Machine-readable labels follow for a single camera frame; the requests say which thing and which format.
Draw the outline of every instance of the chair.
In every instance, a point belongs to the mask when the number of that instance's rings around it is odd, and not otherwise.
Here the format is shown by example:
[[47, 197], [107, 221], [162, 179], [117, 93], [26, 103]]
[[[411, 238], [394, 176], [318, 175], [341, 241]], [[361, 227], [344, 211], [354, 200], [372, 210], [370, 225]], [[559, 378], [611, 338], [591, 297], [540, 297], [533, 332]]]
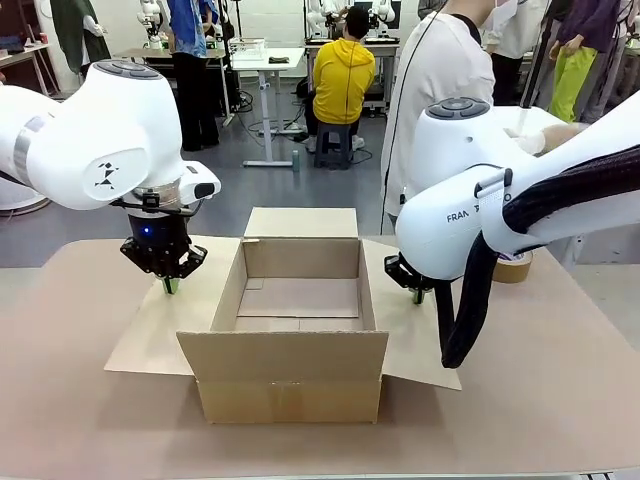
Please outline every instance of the chair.
[[313, 166], [331, 170], [348, 170], [352, 160], [351, 125], [333, 125], [320, 122]]

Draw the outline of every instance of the green pants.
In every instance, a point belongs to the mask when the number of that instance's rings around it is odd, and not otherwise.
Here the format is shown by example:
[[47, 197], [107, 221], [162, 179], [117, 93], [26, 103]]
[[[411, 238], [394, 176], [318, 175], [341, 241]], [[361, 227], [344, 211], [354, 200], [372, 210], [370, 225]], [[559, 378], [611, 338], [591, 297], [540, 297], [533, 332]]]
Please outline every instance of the green pants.
[[575, 120], [573, 107], [597, 54], [593, 48], [580, 47], [569, 57], [564, 47], [560, 49], [551, 100], [551, 113], [560, 120], [567, 123]]

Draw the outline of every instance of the packing tape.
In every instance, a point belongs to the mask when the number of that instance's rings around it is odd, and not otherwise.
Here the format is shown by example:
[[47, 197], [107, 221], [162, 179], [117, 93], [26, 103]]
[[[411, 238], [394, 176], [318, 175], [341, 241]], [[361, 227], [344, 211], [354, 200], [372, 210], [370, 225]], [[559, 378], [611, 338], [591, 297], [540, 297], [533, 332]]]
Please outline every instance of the packing tape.
[[522, 283], [529, 275], [533, 253], [500, 255], [493, 271], [493, 281], [498, 283]]

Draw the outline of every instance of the white wall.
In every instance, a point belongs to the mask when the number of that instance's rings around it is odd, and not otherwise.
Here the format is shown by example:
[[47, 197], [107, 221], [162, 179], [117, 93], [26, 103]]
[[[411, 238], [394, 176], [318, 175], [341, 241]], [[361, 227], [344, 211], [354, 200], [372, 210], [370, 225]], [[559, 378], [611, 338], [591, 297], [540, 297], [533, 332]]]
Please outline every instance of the white wall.
[[[259, 37], [267, 39], [267, 46], [299, 47], [304, 37], [302, 2], [304, 0], [242, 0], [240, 2], [240, 20], [242, 33], [245, 37]], [[146, 32], [138, 23], [136, 14], [140, 9], [139, 0], [92, 0], [98, 20], [108, 34], [105, 35], [112, 55], [116, 55], [128, 48], [141, 47], [147, 40]], [[236, 25], [235, 3], [229, 1], [229, 15]], [[418, 24], [418, 0], [402, 0], [400, 15], [400, 30], [393, 32], [398, 35], [402, 44]], [[52, 62], [61, 89], [74, 90], [78, 87], [78, 79], [69, 71], [64, 55], [57, 45], [57, 38], [53, 29], [53, 22], [40, 15], [44, 31], [49, 35]], [[306, 66], [301, 64], [289, 76], [303, 77]]]

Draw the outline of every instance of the open cardboard box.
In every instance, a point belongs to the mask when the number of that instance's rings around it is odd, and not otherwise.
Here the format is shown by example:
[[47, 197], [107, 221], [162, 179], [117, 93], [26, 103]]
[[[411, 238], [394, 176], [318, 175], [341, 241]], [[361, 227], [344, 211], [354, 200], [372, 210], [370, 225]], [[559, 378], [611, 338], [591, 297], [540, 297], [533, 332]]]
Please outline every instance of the open cardboard box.
[[397, 251], [354, 210], [256, 208], [242, 241], [196, 240], [218, 258], [173, 297], [154, 285], [108, 370], [195, 375], [211, 423], [375, 423], [382, 375], [460, 389], [432, 298], [386, 276]]

